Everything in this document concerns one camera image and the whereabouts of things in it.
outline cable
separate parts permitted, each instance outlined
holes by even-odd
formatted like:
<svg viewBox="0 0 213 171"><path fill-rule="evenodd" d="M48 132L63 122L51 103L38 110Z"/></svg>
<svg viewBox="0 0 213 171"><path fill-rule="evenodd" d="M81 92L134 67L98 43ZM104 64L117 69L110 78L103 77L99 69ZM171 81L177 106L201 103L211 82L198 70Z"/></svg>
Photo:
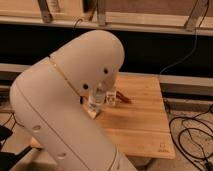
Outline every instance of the cable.
<svg viewBox="0 0 213 171"><path fill-rule="evenodd" d="M169 114L171 114L171 106L169 105L169 102L168 102L168 100L166 101L166 107L169 107L168 109L169 109ZM174 118L172 118L171 120L170 120L170 122L169 122L169 127L170 127L170 130L171 130L171 138L172 138L172 141L173 141L173 143L174 143L174 145L176 146L176 148L178 149L178 151L195 167L195 168L197 168L198 170L200 170L200 171L202 171L202 168L200 168L200 166L202 166L203 168L206 168L205 166L204 166L204 164L201 164L201 162L202 163L205 163L205 165L206 164L208 164L209 162L208 162L208 159L209 158L211 158L212 156L213 156L213 152L211 152L208 156L206 156L206 154L205 154L205 151L204 151L204 147L202 146L202 144L199 144L198 142L196 142L194 139L193 139L193 136L192 136L192 133L190 132L190 131L192 131L192 130L196 130L196 131L200 131L200 132L202 132L203 134L205 134L205 135L207 135L207 136L209 136L209 137L211 137L211 139L213 139L213 136L211 135L211 134L209 134L208 132L206 132L206 131L204 131L204 130L202 130L202 129L199 129L199 128L191 128L191 127L189 127L189 128L187 128L186 127L186 125L184 125L184 122L186 122L186 121L193 121L193 122L197 122L197 123L199 123L199 124L202 124L203 126L205 126L212 134L213 134L213 130L212 130L212 128L209 126L209 125L207 125L206 123L204 123L204 122L202 122L201 121L201 119L200 118L198 118L198 117L201 117L202 115L204 115L204 114L207 114L207 113L209 113L209 114L212 114L213 112L212 112L212 107L213 107L213 105L210 105L209 106L209 109L206 111L206 112L202 112L202 113L200 113L200 114L197 114L197 115L195 115L195 116L192 116L192 117L187 117L187 116L176 116L176 117L174 117ZM173 124L173 122L175 122L175 121L177 121L177 120L181 120L181 125L182 126L184 126L184 128L185 129L183 129L183 130L181 130L179 133L178 133L178 142L176 142L175 141L175 138L174 138L174 136L173 136L173 133L172 133L172 124ZM203 157L197 157L197 156L195 156L194 154L191 154L184 146L183 146L183 144L182 144L182 141L181 141L181 137L183 136L183 134L185 133L185 132L188 132L188 134L189 134L189 137L190 137L190 139L191 139L191 141L197 146L197 147L199 147L199 149L201 149L201 151L202 151L202 155L203 155Z"/></svg>
<svg viewBox="0 0 213 171"><path fill-rule="evenodd" d="M12 117L13 117L13 114L11 113L10 117L7 119L7 121L5 123L2 124L2 126L5 126L8 122L10 122Z"/></svg>
<svg viewBox="0 0 213 171"><path fill-rule="evenodd" d="M166 70L168 70L169 68L172 68L172 67L174 67L176 65L179 65L179 64L183 63L186 59L191 57L191 55L195 52L195 50L197 48L197 30L196 29L195 29L195 34L194 35L195 35L195 38L194 38L193 48L191 49L191 51L187 55L185 55L183 58L181 58L180 60L178 60L178 61L176 61L176 62L174 62L174 63L172 63L172 64L170 64L170 65L168 65L166 67L164 67L160 71L159 75L162 75L162 73L165 72Z"/></svg>
<svg viewBox="0 0 213 171"><path fill-rule="evenodd" d="M14 127L16 126L16 122L14 121L12 127L10 128L10 130L12 131L14 129ZM1 146L1 151L2 149L4 148L6 142L7 142L8 138L6 140L4 140L4 142L2 143L2 146Z"/></svg>
<svg viewBox="0 0 213 171"><path fill-rule="evenodd" d="M202 20L200 21L200 24L199 24L198 28L200 28L201 24L203 23L203 21L204 21L206 15L207 15L207 13L208 13L209 6L210 6L209 4L210 4L210 0L207 1L207 4L206 4L206 5L207 5L206 11L205 11L205 13L204 13L204 15L203 15ZM183 58L181 58L180 60L178 60L178 61L176 61L176 62L174 62L174 63L172 63L172 64L169 64L169 65L166 66L166 67L164 67L164 68L160 71L159 75L162 75L162 73L165 72L166 70L168 70L169 68L172 68L172 67L174 67L174 66L176 66L176 65L179 65L179 64L183 63L185 60L187 60L189 57L191 57L191 55L195 52L195 50L196 50L196 48L197 48L197 30L196 30L196 28L195 28L195 34L194 34L194 35L195 35L195 39L194 39L194 45L193 45L192 50L191 50L187 55L185 55Z"/></svg>

